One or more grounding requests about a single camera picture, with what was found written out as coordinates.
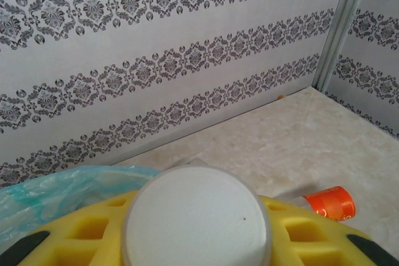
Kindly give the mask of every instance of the wallpaper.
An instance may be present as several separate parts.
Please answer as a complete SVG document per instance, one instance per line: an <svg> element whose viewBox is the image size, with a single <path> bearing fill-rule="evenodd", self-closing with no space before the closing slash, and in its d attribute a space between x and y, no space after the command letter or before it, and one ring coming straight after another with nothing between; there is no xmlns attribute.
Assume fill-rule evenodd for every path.
<svg viewBox="0 0 399 266"><path fill-rule="evenodd" d="M339 0L0 0L0 186L308 87Z"/></svg>
<svg viewBox="0 0 399 266"><path fill-rule="evenodd" d="M327 95L399 138L399 0L360 0Z"/></svg>

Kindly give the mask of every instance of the black plastic part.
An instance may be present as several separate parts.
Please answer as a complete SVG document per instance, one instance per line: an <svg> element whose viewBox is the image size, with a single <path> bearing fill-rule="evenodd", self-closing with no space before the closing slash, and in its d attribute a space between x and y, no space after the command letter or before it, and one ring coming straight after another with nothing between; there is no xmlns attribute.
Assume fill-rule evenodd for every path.
<svg viewBox="0 0 399 266"><path fill-rule="evenodd" d="M377 266L399 266L399 261L392 257L377 243L358 235L347 235L347 238L357 246Z"/></svg>
<svg viewBox="0 0 399 266"><path fill-rule="evenodd" d="M49 235L50 232L42 230L19 239L13 246L0 255L0 266L17 266Z"/></svg>

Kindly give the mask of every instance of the teal plastic bag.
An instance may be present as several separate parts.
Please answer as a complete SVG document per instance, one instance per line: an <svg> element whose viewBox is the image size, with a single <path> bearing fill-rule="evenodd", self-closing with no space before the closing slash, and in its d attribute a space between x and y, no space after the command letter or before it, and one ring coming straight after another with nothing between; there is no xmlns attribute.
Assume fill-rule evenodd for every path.
<svg viewBox="0 0 399 266"><path fill-rule="evenodd" d="M34 229L140 189L159 173L143 166L80 166L0 189L0 253Z"/></svg>

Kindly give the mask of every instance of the beige floor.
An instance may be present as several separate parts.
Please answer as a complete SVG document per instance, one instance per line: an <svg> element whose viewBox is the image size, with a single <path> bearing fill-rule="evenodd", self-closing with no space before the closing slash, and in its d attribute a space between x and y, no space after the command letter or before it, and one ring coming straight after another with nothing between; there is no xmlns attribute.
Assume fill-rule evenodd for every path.
<svg viewBox="0 0 399 266"><path fill-rule="evenodd" d="M399 257L399 141L313 88L118 165L164 170L194 158L280 199L344 186L358 207L345 223Z"/></svg>

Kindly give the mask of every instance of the small bottle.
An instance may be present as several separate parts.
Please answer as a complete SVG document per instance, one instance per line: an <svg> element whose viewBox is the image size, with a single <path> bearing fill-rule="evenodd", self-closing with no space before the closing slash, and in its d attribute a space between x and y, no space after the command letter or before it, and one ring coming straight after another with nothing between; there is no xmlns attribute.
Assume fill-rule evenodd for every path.
<svg viewBox="0 0 399 266"><path fill-rule="evenodd" d="M288 202L335 221L344 221L356 215L352 196L341 186L297 197Z"/></svg>

